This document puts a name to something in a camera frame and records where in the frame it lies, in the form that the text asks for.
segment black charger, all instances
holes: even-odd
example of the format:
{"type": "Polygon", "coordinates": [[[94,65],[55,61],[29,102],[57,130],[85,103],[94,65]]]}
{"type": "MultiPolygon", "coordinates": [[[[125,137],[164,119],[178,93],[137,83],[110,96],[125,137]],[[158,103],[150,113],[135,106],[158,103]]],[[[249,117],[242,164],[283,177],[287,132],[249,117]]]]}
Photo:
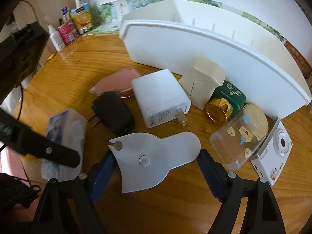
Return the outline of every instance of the black charger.
{"type": "Polygon", "coordinates": [[[91,128],[102,122],[105,127],[112,130],[118,137],[125,135],[129,130],[133,129],[135,120],[127,105],[115,91],[104,92],[92,103],[92,109],[95,114],[88,122],[95,117],[98,117],[99,120],[91,128]]]}

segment table surface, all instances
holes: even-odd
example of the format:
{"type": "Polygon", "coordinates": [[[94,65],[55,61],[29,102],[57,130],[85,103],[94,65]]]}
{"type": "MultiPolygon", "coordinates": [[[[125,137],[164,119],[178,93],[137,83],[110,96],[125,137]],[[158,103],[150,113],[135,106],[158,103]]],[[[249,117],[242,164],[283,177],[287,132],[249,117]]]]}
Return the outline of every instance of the table surface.
{"type": "MultiPolygon", "coordinates": [[[[157,68],[131,61],[122,40],[116,35],[86,36],[69,45],[49,61],[30,82],[24,93],[21,121],[34,131],[45,135],[50,116],[71,107],[86,119],[95,95],[89,90],[104,76],[122,68],[135,68],[142,75],[157,68]]],[[[187,125],[177,120],[146,128],[135,97],[124,99],[133,114],[136,125],[132,132],[145,132],[160,138],[183,131],[195,133],[202,148],[220,162],[209,143],[209,137],[218,130],[203,111],[192,106],[187,114],[187,125]]],[[[307,107],[283,119],[293,140],[288,161],[273,192],[279,204],[287,233],[299,233],[312,213],[312,121],[307,107]]],[[[102,124],[90,129],[85,136],[83,171],[99,162],[108,150],[108,140],[114,134],[102,124]]],[[[26,159],[33,162],[32,156],[26,159]]],[[[246,162],[236,172],[241,178],[256,180],[251,163],[246,162]]],[[[241,208],[233,233],[239,233],[247,199],[241,208]]],[[[108,233],[207,233],[220,208],[206,184],[196,161],[171,170],[163,182],[154,188],[121,194],[121,175],[117,168],[103,197],[95,203],[96,210],[108,233]]]]}

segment white charger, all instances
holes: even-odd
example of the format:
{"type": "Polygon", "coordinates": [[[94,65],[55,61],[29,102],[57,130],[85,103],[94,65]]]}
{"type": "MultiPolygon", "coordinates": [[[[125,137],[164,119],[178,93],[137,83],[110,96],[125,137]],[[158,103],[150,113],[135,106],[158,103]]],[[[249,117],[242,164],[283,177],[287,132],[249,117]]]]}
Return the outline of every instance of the white charger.
{"type": "Polygon", "coordinates": [[[191,100],[169,69],[134,79],[132,88],[148,128],[173,119],[185,126],[191,100]]]}

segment gold bottle cap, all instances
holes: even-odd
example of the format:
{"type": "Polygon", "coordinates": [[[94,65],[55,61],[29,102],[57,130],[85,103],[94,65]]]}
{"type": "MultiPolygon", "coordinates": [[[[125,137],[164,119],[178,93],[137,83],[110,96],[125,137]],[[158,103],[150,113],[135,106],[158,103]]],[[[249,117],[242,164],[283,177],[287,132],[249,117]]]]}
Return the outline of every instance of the gold bottle cap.
{"type": "Polygon", "coordinates": [[[226,122],[233,113],[230,102],[225,98],[214,98],[206,105],[205,111],[208,117],[217,124],[226,122]]]}

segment barcode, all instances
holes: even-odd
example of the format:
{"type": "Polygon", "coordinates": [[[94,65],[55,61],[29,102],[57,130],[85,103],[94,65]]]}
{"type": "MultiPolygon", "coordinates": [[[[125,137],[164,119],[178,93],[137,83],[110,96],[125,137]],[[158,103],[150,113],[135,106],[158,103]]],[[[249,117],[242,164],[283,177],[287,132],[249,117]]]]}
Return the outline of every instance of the barcode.
{"type": "Polygon", "coordinates": [[[70,41],[73,41],[75,38],[72,33],[67,34],[70,41]]]}

